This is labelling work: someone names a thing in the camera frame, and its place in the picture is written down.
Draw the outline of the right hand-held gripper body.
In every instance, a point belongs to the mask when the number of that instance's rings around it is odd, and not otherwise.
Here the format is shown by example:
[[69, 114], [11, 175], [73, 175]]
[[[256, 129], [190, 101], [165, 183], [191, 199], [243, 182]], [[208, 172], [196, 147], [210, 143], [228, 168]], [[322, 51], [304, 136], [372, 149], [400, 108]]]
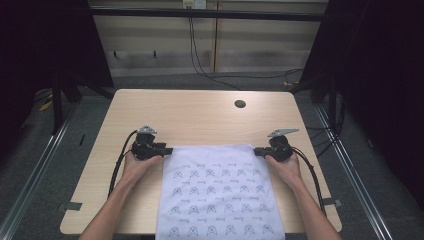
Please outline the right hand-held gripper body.
[[293, 148], [286, 135], [294, 132], [297, 132], [297, 129], [276, 129], [268, 135], [271, 146], [270, 155], [277, 162], [285, 162], [293, 155]]

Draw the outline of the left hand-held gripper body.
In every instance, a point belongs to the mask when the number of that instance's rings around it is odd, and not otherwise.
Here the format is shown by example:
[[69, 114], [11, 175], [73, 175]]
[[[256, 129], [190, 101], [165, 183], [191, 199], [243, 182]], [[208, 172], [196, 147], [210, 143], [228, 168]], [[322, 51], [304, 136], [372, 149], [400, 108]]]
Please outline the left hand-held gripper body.
[[137, 130], [131, 152], [138, 160], [144, 161], [154, 156], [164, 156], [163, 151], [154, 142], [156, 133], [157, 131], [148, 125]]

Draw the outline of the white printed towel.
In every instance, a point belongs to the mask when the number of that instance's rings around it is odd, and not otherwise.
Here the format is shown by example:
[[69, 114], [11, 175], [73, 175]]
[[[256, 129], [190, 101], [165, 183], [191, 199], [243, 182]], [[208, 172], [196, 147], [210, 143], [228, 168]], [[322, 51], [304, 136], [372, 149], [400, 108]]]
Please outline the white printed towel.
[[250, 145], [176, 147], [164, 160], [156, 240], [285, 240], [267, 162]]

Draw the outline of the person's right hand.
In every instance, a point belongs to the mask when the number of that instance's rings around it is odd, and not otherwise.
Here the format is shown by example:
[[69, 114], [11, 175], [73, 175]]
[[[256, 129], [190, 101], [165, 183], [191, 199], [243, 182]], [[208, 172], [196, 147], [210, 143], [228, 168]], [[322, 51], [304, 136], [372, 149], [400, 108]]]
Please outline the person's right hand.
[[304, 186], [298, 156], [292, 154], [285, 162], [278, 162], [271, 155], [266, 155], [265, 160], [276, 171], [279, 177], [295, 192]]

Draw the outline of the person's left hand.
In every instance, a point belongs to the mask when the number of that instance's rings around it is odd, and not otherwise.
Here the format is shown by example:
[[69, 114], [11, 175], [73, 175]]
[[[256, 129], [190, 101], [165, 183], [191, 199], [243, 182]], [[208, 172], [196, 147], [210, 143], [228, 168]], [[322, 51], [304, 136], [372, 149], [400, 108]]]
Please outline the person's left hand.
[[127, 188], [133, 188], [152, 165], [162, 161], [163, 157], [160, 155], [153, 156], [147, 160], [138, 160], [132, 152], [128, 152], [125, 155], [124, 170], [119, 184]]

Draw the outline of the black metal stand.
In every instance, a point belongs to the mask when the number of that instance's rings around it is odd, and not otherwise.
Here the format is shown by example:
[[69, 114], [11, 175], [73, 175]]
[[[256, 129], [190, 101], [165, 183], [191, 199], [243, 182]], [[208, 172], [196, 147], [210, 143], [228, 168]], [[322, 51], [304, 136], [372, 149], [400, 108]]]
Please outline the black metal stand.
[[62, 95], [65, 95], [70, 103], [79, 103], [82, 100], [82, 94], [79, 90], [79, 86], [87, 87], [106, 99], [112, 99], [114, 96], [112, 92], [109, 92], [78, 75], [71, 75], [70, 77], [59, 77], [58, 75], [54, 76], [52, 78], [52, 103], [54, 112], [53, 135], [55, 135], [64, 125]]
[[301, 91], [310, 90], [313, 103], [322, 103], [328, 98], [328, 121], [330, 129], [337, 130], [336, 108], [337, 91], [336, 84], [332, 76], [318, 74], [305, 80], [300, 80], [299, 84], [292, 87], [289, 92], [297, 94]]

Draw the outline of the dark curtain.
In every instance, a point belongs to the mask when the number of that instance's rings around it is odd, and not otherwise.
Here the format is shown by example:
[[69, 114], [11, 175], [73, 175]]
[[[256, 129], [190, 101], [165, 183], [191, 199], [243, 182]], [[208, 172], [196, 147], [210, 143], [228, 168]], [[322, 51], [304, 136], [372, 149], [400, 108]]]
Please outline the dark curtain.
[[0, 164], [38, 91], [77, 102], [80, 85], [114, 86], [88, 0], [0, 0]]
[[424, 0], [328, 0], [301, 82], [332, 85], [424, 210]]

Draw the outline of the metal floor rail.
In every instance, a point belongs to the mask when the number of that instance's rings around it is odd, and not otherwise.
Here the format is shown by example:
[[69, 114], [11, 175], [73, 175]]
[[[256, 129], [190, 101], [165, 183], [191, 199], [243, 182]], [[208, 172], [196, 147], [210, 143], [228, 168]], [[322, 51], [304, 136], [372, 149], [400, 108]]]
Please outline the metal floor rail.
[[331, 146], [333, 147], [376, 236], [379, 240], [394, 240], [385, 220], [358, 174], [358, 171], [356, 170], [356, 167], [353, 164], [344, 144], [330, 129], [330, 120], [325, 109], [318, 106], [316, 107], [316, 112], [326, 130]]
[[18, 198], [15, 200], [4, 221], [0, 224], [0, 240], [13, 239], [13, 236], [28, 209], [33, 196], [45, 175], [45, 172], [57, 151], [57, 148], [68, 129], [69, 122], [73, 118], [77, 107], [77, 104], [71, 105], [68, 113], [64, 117], [63, 123], [59, 126], [56, 133], [50, 136], [46, 147], [43, 149], [35, 168], [19, 193]]

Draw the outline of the black horizontal frame bar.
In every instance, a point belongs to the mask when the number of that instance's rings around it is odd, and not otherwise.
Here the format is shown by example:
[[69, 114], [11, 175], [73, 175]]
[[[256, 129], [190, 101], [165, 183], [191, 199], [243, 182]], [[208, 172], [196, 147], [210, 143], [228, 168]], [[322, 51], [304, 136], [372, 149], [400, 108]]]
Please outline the black horizontal frame bar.
[[211, 18], [211, 19], [308, 21], [308, 22], [323, 22], [328, 19], [328, 17], [324, 14], [199, 10], [199, 9], [115, 8], [115, 7], [102, 7], [102, 6], [91, 7], [90, 12], [93, 15], [101, 15], [101, 16], [134, 16], [134, 17], [181, 17], [181, 18]]

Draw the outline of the white wall socket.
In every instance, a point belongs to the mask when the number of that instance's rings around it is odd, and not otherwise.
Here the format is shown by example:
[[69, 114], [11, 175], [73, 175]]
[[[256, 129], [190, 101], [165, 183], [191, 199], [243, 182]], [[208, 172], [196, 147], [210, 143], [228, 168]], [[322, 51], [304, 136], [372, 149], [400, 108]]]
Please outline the white wall socket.
[[207, 8], [206, 0], [182, 0], [184, 9], [200, 9], [205, 10]]

